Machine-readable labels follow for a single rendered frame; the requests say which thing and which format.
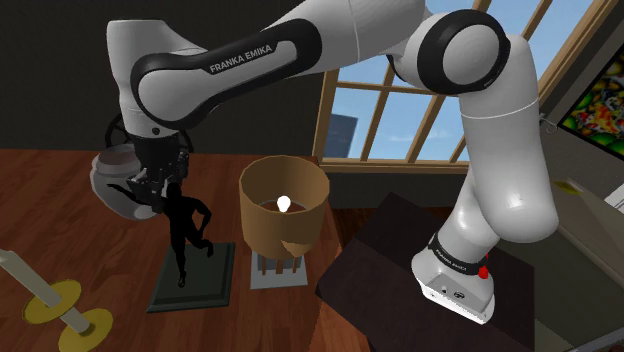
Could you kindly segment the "grey round pot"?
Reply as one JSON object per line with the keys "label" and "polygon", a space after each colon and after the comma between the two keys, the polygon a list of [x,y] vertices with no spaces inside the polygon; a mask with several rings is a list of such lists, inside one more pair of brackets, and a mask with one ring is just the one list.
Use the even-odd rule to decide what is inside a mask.
{"label": "grey round pot", "polygon": [[132,192],[132,177],[142,166],[163,167],[194,151],[187,132],[175,131],[155,138],[135,136],[125,129],[121,114],[108,124],[105,149],[92,160],[93,193],[113,212],[130,220],[147,220],[158,214],[140,203]]}

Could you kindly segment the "black running figure statue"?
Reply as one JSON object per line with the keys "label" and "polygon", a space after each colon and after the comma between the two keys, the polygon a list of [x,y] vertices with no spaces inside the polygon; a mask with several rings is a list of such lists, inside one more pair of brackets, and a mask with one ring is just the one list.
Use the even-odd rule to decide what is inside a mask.
{"label": "black running figure statue", "polygon": [[149,313],[225,307],[230,302],[235,244],[204,237],[212,213],[200,200],[167,186],[161,198],[170,247],[150,298]]}

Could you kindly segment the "dark robot stand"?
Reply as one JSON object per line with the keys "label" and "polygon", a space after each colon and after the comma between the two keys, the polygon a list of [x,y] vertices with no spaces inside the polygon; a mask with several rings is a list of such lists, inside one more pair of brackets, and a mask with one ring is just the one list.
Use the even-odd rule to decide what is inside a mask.
{"label": "dark robot stand", "polygon": [[317,283],[317,295],[369,340],[373,352],[533,352],[534,269],[493,248],[495,309],[484,325],[425,298],[411,259],[440,218],[390,193]]}

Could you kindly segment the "brown wooden table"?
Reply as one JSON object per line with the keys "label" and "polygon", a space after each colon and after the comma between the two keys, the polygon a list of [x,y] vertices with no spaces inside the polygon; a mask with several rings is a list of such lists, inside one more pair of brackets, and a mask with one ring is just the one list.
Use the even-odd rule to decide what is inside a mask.
{"label": "brown wooden table", "polygon": [[229,305],[148,313],[168,221],[131,221],[108,209],[91,188],[92,160],[89,151],[0,150],[0,248],[47,281],[80,282],[79,310],[112,313],[96,352],[370,352],[364,335],[315,293],[340,252],[332,218],[305,257],[305,286],[251,288],[238,188],[248,155],[195,154],[183,184],[212,211],[207,236],[235,244]]}

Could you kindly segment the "brown shade table lamp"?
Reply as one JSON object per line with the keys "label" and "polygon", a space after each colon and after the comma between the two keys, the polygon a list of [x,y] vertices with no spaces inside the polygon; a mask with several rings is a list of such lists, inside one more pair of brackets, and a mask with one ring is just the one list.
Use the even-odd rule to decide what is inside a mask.
{"label": "brown shade table lamp", "polygon": [[252,251],[252,290],[308,284],[304,255],[318,241],[329,180],[316,163],[276,155],[249,164],[239,178],[242,234]]}

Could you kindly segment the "yellow candlestick with white candle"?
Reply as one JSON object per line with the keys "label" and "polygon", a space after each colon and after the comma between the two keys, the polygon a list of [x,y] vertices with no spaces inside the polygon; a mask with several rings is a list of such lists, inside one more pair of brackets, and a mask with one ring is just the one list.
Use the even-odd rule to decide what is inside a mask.
{"label": "yellow candlestick with white candle", "polygon": [[59,352],[90,352],[110,333],[110,311],[96,308],[81,313],[75,308],[82,292],[78,281],[66,279],[50,284],[9,250],[0,249],[0,267],[32,293],[22,309],[24,321],[37,325],[60,319],[65,323],[58,340]]}

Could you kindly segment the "colourful wall picture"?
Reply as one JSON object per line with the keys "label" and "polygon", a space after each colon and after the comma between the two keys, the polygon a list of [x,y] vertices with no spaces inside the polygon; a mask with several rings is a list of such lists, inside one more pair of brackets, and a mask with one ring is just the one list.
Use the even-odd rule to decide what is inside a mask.
{"label": "colourful wall picture", "polygon": [[624,44],[557,126],[624,161]]}

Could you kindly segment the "wooden frame window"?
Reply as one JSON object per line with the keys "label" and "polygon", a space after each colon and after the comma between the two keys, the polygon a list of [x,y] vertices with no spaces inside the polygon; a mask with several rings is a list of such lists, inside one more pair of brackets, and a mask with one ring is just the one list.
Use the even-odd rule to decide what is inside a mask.
{"label": "wooden frame window", "polygon": [[[463,8],[486,11],[511,34],[528,40],[538,73],[539,103],[545,105],[573,61],[624,0],[427,0],[434,13]],[[461,173],[468,154],[459,102],[408,86],[385,58],[368,59],[324,77],[318,122],[335,116],[356,119],[348,151],[315,155],[330,173]]]}

